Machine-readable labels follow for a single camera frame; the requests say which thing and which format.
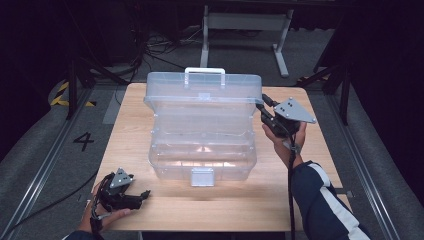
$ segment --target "white handle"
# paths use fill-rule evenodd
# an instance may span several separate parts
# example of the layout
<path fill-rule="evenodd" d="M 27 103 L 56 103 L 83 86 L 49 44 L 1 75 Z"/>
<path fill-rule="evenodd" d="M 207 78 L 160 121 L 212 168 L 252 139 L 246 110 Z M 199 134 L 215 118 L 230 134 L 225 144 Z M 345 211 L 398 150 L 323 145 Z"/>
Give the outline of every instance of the white handle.
<path fill-rule="evenodd" d="M 221 87 L 225 86 L 225 70 L 223 68 L 195 68 L 188 67 L 185 69 L 184 84 L 188 86 L 189 73 L 220 73 L 221 74 Z"/>

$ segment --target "light wood tabletop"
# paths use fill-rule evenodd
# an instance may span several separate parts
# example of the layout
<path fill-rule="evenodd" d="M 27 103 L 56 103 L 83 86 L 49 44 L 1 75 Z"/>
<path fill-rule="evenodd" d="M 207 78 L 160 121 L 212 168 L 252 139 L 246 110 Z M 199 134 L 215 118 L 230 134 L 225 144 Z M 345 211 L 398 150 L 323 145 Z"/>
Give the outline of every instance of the light wood tabletop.
<path fill-rule="evenodd" d="M 315 116 L 301 88 L 263 87 L 263 93 L 281 102 L 295 98 Z M 148 161 L 153 111 L 143 103 L 146 84 L 130 84 L 107 145 L 96 183 L 122 167 L 134 174 L 127 195 L 151 190 L 140 210 L 115 222 L 114 230 L 141 231 L 290 231 L 287 168 L 265 136 L 260 113 L 254 115 L 257 164 L 244 181 L 216 181 L 214 187 L 192 187 L 189 181 L 159 179 Z M 333 185 L 342 188 L 319 119 L 308 124 L 303 159 L 319 163 Z M 339 197 L 349 206 L 345 195 Z M 296 229 L 301 216 L 295 206 Z"/>

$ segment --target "dark blue sleeve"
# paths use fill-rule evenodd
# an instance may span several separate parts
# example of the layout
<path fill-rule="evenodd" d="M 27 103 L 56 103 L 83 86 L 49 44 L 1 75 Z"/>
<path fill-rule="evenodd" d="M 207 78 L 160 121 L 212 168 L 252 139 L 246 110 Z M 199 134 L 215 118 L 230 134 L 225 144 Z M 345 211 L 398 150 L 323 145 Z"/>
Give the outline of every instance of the dark blue sleeve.
<path fill-rule="evenodd" d="M 292 193 L 309 239 L 370 239 L 318 164 L 309 161 L 293 169 Z"/>
<path fill-rule="evenodd" d="M 65 240 L 94 240 L 93 234 L 84 231 L 75 231 L 69 234 Z"/>

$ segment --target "transparent plastic box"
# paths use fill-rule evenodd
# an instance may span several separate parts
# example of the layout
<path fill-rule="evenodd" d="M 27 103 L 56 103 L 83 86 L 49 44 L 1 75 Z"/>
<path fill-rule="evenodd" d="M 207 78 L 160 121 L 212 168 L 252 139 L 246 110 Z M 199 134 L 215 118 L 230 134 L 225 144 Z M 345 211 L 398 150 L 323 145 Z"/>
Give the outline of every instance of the transparent plastic box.
<path fill-rule="evenodd" d="M 252 120 L 262 103 L 257 75 L 152 72 L 144 98 L 154 112 L 149 162 L 161 179 L 244 180 L 256 164 Z"/>

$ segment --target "hand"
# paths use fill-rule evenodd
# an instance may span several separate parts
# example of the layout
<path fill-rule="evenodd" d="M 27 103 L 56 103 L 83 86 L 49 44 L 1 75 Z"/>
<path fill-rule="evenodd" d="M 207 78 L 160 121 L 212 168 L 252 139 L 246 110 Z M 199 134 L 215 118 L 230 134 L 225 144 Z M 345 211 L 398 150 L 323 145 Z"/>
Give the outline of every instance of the hand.
<path fill-rule="evenodd" d="M 299 131 L 297 131 L 297 133 L 293 135 L 293 138 L 295 138 L 295 143 L 299 144 L 301 147 L 303 147 L 303 144 L 305 143 L 306 125 L 307 124 L 305 122 L 301 122 Z M 265 135 L 269 138 L 269 140 L 271 140 L 274 143 L 275 152 L 288 168 L 291 152 L 286 146 L 284 146 L 283 141 L 288 141 L 288 143 L 291 144 L 290 140 L 276 137 L 266 124 L 263 124 L 262 128 L 265 132 Z M 293 168 L 295 168 L 297 165 L 301 163 L 303 163 L 303 159 L 300 156 L 300 154 L 297 154 L 296 159 L 293 162 Z"/>
<path fill-rule="evenodd" d="M 97 190 L 99 189 L 99 187 L 100 187 L 100 183 L 98 183 L 94 187 L 93 192 L 91 193 L 93 195 L 93 199 L 94 199 L 94 194 L 97 193 Z M 91 231 L 91 225 L 90 225 L 91 206 L 92 206 L 92 204 L 93 204 L 92 201 L 90 201 L 90 203 L 85 208 L 84 215 L 82 217 L 81 223 L 80 223 L 80 225 L 79 225 L 79 227 L 78 227 L 77 230 L 92 233 L 92 231 Z M 107 213 L 107 210 L 104 209 L 104 207 L 101 204 L 98 204 L 97 205 L 97 209 L 96 209 L 96 213 L 98 215 L 103 215 L 103 214 Z M 114 222 L 114 221 L 116 221 L 118 219 L 121 219 L 121 218 L 129 215 L 130 213 L 131 213 L 131 210 L 128 209 L 128 208 L 126 208 L 126 209 L 120 209 L 120 210 L 117 210 L 117 211 L 113 211 L 110 216 L 103 218 L 103 220 L 102 220 L 102 225 L 103 225 L 102 231 L 104 231 L 105 229 L 107 229 L 107 227 L 112 222 Z"/>

